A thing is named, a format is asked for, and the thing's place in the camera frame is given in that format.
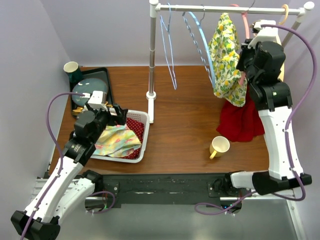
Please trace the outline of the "red polka dot skirt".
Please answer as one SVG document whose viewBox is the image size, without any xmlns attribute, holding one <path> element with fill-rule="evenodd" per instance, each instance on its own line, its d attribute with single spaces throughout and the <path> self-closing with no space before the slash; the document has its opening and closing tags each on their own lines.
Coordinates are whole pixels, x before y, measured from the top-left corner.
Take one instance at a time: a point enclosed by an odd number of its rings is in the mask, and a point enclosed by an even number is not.
<svg viewBox="0 0 320 240">
<path fill-rule="evenodd" d="M 130 129 L 129 138 L 124 142 L 125 145 L 122 148 L 122 158 L 134 160 L 138 158 L 142 143 L 143 143 L 143 134 L 144 134 L 144 124 L 132 118 L 127 118 L 126 121 L 127 127 Z"/>
</svg>

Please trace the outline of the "pink plastic hanger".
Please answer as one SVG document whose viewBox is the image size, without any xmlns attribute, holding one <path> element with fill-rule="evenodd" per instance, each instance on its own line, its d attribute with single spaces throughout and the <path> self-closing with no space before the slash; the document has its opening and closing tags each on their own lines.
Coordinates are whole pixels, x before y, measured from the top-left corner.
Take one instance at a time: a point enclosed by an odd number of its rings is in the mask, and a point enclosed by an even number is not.
<svg viewBox="0 0 320 240">
<path fill-rule="evenodd" d="M 244 32 L 245 32 L 245 39 L 249 39 L 250 38 L 250 30 L 249 30 L 249 24 L 248 24 L 248 19 L 247 19 L 247 13 L 243 12 L 241 14 L 242 16 L 242 20 L 243 20 L 243 25 L 244 25 Z M 238 81 L 238 83 L 242 86 L 244 84 L 244 80 L 246 78 L 246 74 L 245 72 L 241 72 L 241 77 Z"/>
</svg>

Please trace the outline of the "pastel floral skirt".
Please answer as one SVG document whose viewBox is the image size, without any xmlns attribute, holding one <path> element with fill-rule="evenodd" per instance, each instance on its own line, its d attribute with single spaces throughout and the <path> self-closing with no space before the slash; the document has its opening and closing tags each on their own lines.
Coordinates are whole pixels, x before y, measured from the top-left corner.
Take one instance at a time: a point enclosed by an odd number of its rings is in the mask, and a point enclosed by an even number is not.
<svg viewBox="0 0 320 240">
<path fill-rule="evenodd" d="M 126 124 L 107 126 L 95 143 L 94 155 L 111 158 L 125 158 L 142 146 L 139 137 Z"/>
</svg>

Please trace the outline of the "yellow lemon print garment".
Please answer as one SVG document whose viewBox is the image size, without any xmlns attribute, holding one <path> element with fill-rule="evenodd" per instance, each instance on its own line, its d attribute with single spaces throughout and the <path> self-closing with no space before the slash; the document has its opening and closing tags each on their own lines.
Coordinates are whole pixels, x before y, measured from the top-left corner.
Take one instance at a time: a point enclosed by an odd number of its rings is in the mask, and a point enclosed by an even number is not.
<svg viewBox="0 0 320 240">
<path fill-rule="evenodd" d="M 208 50 L 215 76 L 213 93 L 235 107 L 246 103 L 247 80 L 237 69 L 240 48 L 235 24 L 229 14 L 220 15 L 213 36 L 208 43 Z"/>
</svg>

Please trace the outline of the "light blue plastic hanger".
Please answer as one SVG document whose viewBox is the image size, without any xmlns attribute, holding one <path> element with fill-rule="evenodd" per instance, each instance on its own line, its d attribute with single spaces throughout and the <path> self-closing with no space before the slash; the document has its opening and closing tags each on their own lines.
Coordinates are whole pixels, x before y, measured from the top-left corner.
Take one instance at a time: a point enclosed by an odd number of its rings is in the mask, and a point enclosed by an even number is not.
<svg viewBox="0 0 320 240">
<path fill-rule="evenodd" d="M 195 33 L 193 32 L 188 20 L 187 20 L 187 15 L 189 15 L 193 21 L 194 24 L 197 28 L 197 31 L 199 33 L 200 40 L 196 40 Z M 211 59 L 211 54 L 209 51 L 207 39 L 205 36 L 205 32 L 202 29 L 202 20 L 205 17 L 205 13 L 203 13 L 202 18 L 199 20 L 196 15 L 191 12 L 191 11 L 185 11 L 182 13 L 183 21 L 186 25 L 187 30 L 189 31 L 189 35 L 193 41 L 194 46 L 196 47 L 196 51 L 198 52 L 200 56 L 200 60 L 204 66 L 205 71 L 207 72 L 208 78 L 210 80 L 210 83 L 212 85 L 212 88 L 214 89 L 216 86 L 216 76 L 215 76 L 215 71 L 213 67 L 213 62 Z"/>
</svg>

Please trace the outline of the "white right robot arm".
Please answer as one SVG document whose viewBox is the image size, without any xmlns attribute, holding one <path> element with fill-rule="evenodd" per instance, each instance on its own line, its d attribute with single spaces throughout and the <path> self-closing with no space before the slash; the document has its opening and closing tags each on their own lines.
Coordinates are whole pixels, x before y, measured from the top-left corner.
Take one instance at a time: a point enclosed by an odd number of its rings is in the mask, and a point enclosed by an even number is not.
<svg viewBox="0 0 320 240">
<path fill-rule="evenodd" d="M 241 45 L 236 68 L 248 79 L 246 102 L 243 107 L 225 102 L 216 130 L 231 142 L 249 142 L 262 135 L 269 167 L 265 171 L 227 173 L 222 180 L 227 196 L 235 196 L 241 188 L 266 195 L 312 183 L 312 176 L 301 167 L 292 127 L 287 122 L 293 102 L 289 86 L 279 79 L 285 59 L 283 47 L 271 40 L 247 39 Z"/>
</svg>

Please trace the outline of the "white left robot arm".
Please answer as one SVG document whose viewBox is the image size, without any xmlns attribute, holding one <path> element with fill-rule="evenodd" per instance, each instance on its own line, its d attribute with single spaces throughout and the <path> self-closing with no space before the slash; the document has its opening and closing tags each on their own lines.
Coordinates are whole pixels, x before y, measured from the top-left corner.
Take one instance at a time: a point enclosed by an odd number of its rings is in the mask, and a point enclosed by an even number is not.
<svg viewBox="0 0 320 240">
<path fill-rule="evenodd" d="M 96 142 L 109 126 L 123 126 L 127 109 L 114 104 L 87 103 L 78 114 L 69 141 L 46 183 L 24 210 L 16 210 L 11 222 L 21 239 L 55 240 L 63 220 L 86 197 L 99 196 L 104 190 L 101 174 L 88 170 L 68 189 L 74 178 L 96 150 Z"/>
</svg>

